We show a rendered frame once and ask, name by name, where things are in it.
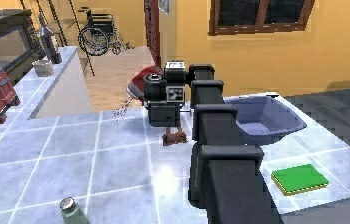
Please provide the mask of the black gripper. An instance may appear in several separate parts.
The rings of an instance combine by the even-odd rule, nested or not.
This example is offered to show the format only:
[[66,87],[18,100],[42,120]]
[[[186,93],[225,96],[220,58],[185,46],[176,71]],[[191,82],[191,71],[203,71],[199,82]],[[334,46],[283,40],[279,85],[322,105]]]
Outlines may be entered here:
[[[177,127],[181,108],[181,87],[168,83],[162,74],[149,74],[143,79],[144,107],[153,127]],[[123,119],[132,98],[121,102],[113,112],[117,121]]]

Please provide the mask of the white tiled kitchen counter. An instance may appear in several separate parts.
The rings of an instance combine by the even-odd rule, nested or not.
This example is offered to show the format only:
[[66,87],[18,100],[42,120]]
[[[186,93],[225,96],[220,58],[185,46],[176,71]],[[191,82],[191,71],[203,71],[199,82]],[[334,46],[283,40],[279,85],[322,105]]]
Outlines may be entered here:
[[[141,108],[94,111],[76,49],[62,55],[52,76],[16,85],[20,104],[0,125],[0,224],[64,224],[66,197],[90,224],[208,224],[187,199],[190,145],[164,146]],[[264,176],[311,164],[329,182],[294,196],[272,188],[284,224],[350,224],[350,146],[308,120],[263,151]]]

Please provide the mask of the small brown object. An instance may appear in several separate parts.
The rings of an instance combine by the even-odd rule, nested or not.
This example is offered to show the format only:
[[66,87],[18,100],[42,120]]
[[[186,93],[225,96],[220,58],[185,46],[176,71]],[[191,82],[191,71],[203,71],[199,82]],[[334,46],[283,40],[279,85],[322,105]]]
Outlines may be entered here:
[[172,133],[171,128],[167,127],[165,133],[162,136],[162,140],[164,146],[187,143],[187,135],[181,127],[178,127],[175,133]]

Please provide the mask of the black wheelchair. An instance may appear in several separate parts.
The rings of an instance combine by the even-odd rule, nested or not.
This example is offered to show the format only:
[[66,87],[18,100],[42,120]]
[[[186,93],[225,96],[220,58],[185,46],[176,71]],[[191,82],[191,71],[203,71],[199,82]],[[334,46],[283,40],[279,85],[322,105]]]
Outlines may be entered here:
[[133,49],[118,32],[114,18],[108,13],[93,13],[89,7],[82,7],[86,14],[86,24],[80,30],[78,43],[90,56],[102,56],[108,51],[119,55],[122,50]]

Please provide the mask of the red-brown room door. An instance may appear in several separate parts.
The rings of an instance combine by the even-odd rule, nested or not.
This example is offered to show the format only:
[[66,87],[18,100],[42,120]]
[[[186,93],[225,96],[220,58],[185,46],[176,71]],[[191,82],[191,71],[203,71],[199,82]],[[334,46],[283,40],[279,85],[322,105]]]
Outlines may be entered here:
[[161,65],[158,0],[144,0],[147,47],[156,66]]

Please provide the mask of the grey cup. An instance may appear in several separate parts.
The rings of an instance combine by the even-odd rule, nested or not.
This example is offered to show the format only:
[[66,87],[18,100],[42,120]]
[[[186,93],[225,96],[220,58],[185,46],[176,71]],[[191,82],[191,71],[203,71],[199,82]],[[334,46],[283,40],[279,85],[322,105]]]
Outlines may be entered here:
[[53,64],[50,60],[37,60],[32,65],[38,77],[48,77],[54,74]]

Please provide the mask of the dark glass bottle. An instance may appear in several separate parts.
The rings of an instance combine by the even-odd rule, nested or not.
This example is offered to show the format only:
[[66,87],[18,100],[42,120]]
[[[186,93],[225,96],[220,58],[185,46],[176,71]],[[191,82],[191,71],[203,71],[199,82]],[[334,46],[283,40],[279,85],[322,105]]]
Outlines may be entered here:
[[62,58],[59,52],[55,34],[47,27],[42,14],[38,15],[38,19],[40,22],[39,36],[47,58],[52,64],[60,64],[62,62]]

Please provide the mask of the grey-capped green shaker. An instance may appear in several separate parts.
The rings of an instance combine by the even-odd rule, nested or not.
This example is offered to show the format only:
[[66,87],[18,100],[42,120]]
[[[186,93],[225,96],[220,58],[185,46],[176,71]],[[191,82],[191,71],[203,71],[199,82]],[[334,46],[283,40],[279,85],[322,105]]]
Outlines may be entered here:
[[90,224],[80,206],[72,197],[66,197],[60,202],[64,224]]

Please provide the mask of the black microwave oven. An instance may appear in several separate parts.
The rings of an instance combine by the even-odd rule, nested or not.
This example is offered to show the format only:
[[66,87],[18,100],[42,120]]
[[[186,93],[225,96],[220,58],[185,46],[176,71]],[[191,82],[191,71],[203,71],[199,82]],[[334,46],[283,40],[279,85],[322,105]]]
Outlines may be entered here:
[[0,66],[13,84],[46,56],[31,15],[30,9],[0,9]]

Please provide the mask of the blue bowl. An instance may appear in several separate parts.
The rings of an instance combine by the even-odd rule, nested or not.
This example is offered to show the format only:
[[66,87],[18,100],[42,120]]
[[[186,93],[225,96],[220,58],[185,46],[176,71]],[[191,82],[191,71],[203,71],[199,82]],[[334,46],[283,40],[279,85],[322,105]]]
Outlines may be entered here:
[[271,95],[232,98],[225,101],[237,109],[237,126],[249,145],[269,145],[307,124],[290,108]]

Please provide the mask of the brown-framed window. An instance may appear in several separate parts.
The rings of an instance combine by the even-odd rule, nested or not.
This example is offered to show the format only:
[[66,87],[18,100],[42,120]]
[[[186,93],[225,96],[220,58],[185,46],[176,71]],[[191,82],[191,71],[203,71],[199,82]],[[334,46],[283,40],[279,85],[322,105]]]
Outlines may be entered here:
[[210,36],[306,29],[315,0],[211,0]]

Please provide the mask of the green book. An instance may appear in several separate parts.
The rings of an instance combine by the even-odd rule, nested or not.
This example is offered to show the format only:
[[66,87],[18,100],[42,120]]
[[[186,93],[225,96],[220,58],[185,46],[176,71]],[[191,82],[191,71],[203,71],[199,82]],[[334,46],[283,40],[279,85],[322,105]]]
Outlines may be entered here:
[[275,170],[271,179],[285,196],[325,188],[329,180],[312,164]]

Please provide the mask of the framed wall picture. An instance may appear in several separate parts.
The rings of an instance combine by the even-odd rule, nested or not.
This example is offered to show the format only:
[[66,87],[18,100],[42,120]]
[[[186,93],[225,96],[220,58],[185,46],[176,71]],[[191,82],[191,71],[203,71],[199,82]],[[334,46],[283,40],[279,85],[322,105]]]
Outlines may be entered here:
[[170,13],[170,0],[158,0],[158,6],[165,14]]

